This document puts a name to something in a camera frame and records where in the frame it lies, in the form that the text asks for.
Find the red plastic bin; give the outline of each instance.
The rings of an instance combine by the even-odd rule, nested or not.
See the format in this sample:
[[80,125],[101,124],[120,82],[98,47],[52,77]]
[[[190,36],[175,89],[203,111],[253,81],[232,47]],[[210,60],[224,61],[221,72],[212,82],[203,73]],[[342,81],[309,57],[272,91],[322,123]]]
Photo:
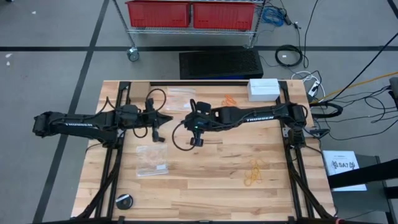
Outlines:
[[132,27],[188,27],[189,3],[129,1]]
[[193,27],[250,30],[254,4],[193,3]]

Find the metal shelving cart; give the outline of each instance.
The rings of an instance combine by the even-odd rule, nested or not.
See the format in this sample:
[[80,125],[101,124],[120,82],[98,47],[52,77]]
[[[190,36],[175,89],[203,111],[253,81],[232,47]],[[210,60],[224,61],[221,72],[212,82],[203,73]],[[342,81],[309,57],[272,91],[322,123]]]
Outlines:
[[[157,0],[157,1],[181,1],[181,0]],[[264,10],[266,0],[188,0],[190,2],[234,2],[234,3],[254,3],[261,5],[261,13]],[[206,35],[245,35],[249,37],[249,44],[245,45],[246,48],[253,48],[255,44],[257,31],[260,25],[261,16],[257,17],[254,28],[251,30],[237,30],[237,29],[196,29],[192,27],[186,28],[174,28],[174,27],[132,27],[128,28],[126,21],[123,18],[119,4],[116,0],[113,0],[114,6],[119,14],[120,20],[122,21],[124,30],[126,31],[127,37],[130,40],[131,48],[127,51],[127,57],[130,61],[135,62],[139,59],[139,52],[131,37],[131,34],[206,34]]]

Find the caster wheel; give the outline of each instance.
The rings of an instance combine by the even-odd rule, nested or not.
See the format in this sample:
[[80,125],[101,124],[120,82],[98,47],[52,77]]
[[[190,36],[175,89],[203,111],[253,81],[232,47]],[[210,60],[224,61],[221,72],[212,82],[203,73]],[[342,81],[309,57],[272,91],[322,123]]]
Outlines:
[[127,51],[127,57],[129,58],[130,62],[135,62],[139,59],[138,50],[135,47],[130,48]]

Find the wooden tabletop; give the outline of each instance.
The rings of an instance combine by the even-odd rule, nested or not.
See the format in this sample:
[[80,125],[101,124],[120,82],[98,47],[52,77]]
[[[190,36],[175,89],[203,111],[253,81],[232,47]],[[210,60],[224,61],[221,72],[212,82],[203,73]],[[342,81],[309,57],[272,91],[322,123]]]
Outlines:
[[[308,108],[302,81],[287,80],[287,84],[290,100]],[[97,110],[102,108],[107,96],[112,103],[116,101],[118,85],[118,81],[103,83]],[[167,86],[156,88],[168,93]],[[194,89],[195,100],[210,103],[212,108],[223,106],[225,94],[232,96],[236,106],[240,108],[275,104],[248,102],[246,86],[169,88]],[[155,91],[151,96],[155,100],[154,108],[159,107],[163,101],[161,92]],[[132,104],[144,108],[143,102]],[[161,143],[152,142],[151,130],[148,136],[142,139],[136,138],[132,131],[128,130],[116,197],[130,194],[134,197],[134,205],[129,210],[119,210],[115,207],[114,219],[123,215],[127,220],[281,221],[286,220],[288,216],[295,216],[280,124],[277,120],[245,123],[229,131],[205,133],[202,135],[205,140],[203,147],[184,152],[173,145],[171,135],[174,127],[189,112],[168,111],[165,107],[160,112],[174,117],[159,128],[159,135],[166,138],[164,144],[167,144],[169,173],[137,177],[136,148]],[[313,126],[310,115],[307,126]],[[142,129],[136,132],[138,135],[144,134]],[[181,147],[189,147],[191,136],[192,133],[182,127],[176,131],[176,141]],[[90,141],[89,145],[96,143],[98,142]],[[307,145],[319,149],[314,139],[308,139]],[[92,147],[87,152],[72,216],[81,213],[98,191],[105,154],[106,149],[101,146]],[[309,149],[302,149],[302,154],[310,190],[326,210],[334,214],[335,208],[321,155]],[[245,174],[252,169],[250,162],[253,159],[258,161],[262,180],[248,187],[244,184]],[[104,200],[103,214],[106,213],[108,194],[109,191]],[[306,216],[301,190],[299,195],[303,216]]]

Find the hockey puck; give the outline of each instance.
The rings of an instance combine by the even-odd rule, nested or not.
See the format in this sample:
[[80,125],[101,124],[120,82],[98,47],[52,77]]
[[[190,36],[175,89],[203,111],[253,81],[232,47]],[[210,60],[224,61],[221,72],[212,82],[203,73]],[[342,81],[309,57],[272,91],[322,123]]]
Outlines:
[[132,196],[129,194],[122,194],[116,199],[116,206],[120,210],[127,210],[132,206]]

